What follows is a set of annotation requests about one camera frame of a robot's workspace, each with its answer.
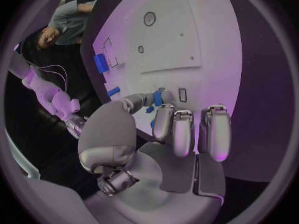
gray t-shirt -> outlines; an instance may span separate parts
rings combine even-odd
[[[85,4],[94,5],[95,1]],[[78,12],[77,1],[71,1],[61,5],[54,12],[48,27],[55,27],[61,33],[57,39],[57,45],[75,44],[77,39],[83,35],[89,13]]]

dark background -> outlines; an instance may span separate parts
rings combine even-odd
[[[6,21],[9,20],[9,18],[13,15],[13,11],[20,4],[20,1],[21,0],[1,0],[1,32],[5,27]],[[278,1],[292,19],[296,28],[298,28],[299,26],[297,19],[299,1]],[[30,42],[27,48],[24,46],[24,49],[30,50],[29,47]],[[55,64],[64,64],[64,67],[67,69],[70,78],[71,89],[69,90],[69,94],[72,97],[79,98],[82,107],[81,114],[87,116],[90,115],[101,104],[98,101],[86,76],[85,69],[82,66],[82,61],[79,54],[79,46],[73,45],[67,47],[54,47],[53,49],[47,51],[47,53],[48,54],[42,55],[43,59],[32,54],[30,55],[29,51],[27,56],[28,58],[34,57],[34,62],[40,64],[41,66],[53,64],[53,62]],[[49,78],[57,85],[62,85],[59,79],[57,79],[55,76],[50,76]],[[7,119],[7,128],[20,134],[19,136],[16,136],[15,139],[19,138],[22,140],[22,142],[20,142],[20,140],[19,142],[18,140],[14,141],[18,144],[24,144],[24,146],[19,146],[19,148],[29,158],[29,160],[34,160],[34,165],[40,170],[42,179],[73,188],[81,195],[82,198],[93,194],[97,189],[95,185],[95,177],[82,170],[80,163],[78,162],[78,158],[76,157],[76,140],[73,139],[61,125],[59,125],[58,119],[50,117],[42,109],[39,109],[39,105],[35,100],[34,94],[20,85],[17,78],[9,75],[7,82],[8,84],[11,84],[7,86],[10,87],[9,91],[12,94],[18,93],[20,96],[23,96],[23,110],[12,109],[12,107],[9,109],[7,108],[7,112],[9,113],[10,117],[10,119]],[[19,100],[20,97],[18,97],[16,100],[16,98],[13,96],[7,96],[5,98],[5,103],[17,105]],[[36,135],[34,137],[26,135],[27,133],[24,130],[21,130],[17,125],[15,125],[15,119],[23,116],[24,111],[35,114],[35,116],[23,122],[26,122],[27,124],[30,123],[30,125],[28,125],[31,129],[30,132],[34,132],[38,128],[39,132],[37,133],[40,133],[40,135]],[[35,120],[35,126],[32,125],[32,120]],[[35,152],[30,152],[30,149],[28,149],[26,146],[28,143],[35,145]],[[47,147],[51,147],[51,155],[49,155],[49,150],[47,150]],[[278,218],[284,218],[286,216],[289,217],[289,219],[296,218],[296,213],[292,212],[291,205],[298,199],[296,192],[298,184],[299,178],[296,178],[282,202],[263,223],[274,223],[274,221],[278,220]],[[253,201],[266,186],[266,184],[259,184],[254,187],[250,183],[239,181],[238,185],[235,187],[244,187],[244,185],[249,185],[248,188],[251,189],[252,192],[243,194],[244,203],[240,203],[239,207],[232,207],[231,213],[227,214],[228,216],[233,216],[238,209],[246,207],[246,205]],[[1,179],[0,187],[2,194],[5,194],[1,199],[2,207],[4,207],[3,213],[5,214],[5,218],[2,220],[2,223],[18,224],[24,223],[25,220],[29,223],[34,223],[16,201],[3,179]],[[238,195],[237,188],[234,188],[234,190],[228,190],[228,192]]]

blue block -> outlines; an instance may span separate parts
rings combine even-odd
[[[154,107],[150,106],[150,107],[147,108],[147,113],[151,113],[153,110],[154,110]]]
[[[117,87],[115,87],[114,89],[108,91],[108,92],[107,92],[107,95],[110,97],[110,96],[112,96],[112,95],[114,95],[114,94],[116,94],[116,93],[118,93],[118,92],[120,92],[120,91],[121,91],[121,89],[117,86]]]
[[[151,126],[151,128],[153,128],[153,126],[154,126],[154,119],[150,122],[150,126]]]
[[[154,105],[158,107],[163,104],[161,91],[156,91],[153,94],[153,101],[154,101]]]
[[[95,60],[97,69],[100,74],[109,70],[109,67],[108,67],[108,64],[107,64],[104,54],[101,53],[101,54],[95,55],[94,60]]]

person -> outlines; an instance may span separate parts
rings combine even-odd
[[[47,49],[54,44],[81,44],[88,15],[96,1],[77,4],[77,0],[73,0],[58,7],[48,26],[37,35],[37,49]]]

man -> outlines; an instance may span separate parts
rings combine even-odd
[[[56,9],[49,25],[37,36],[37,48],[50,46],[80,44],[84,29],[96,0],[77,4],[71,1]]]

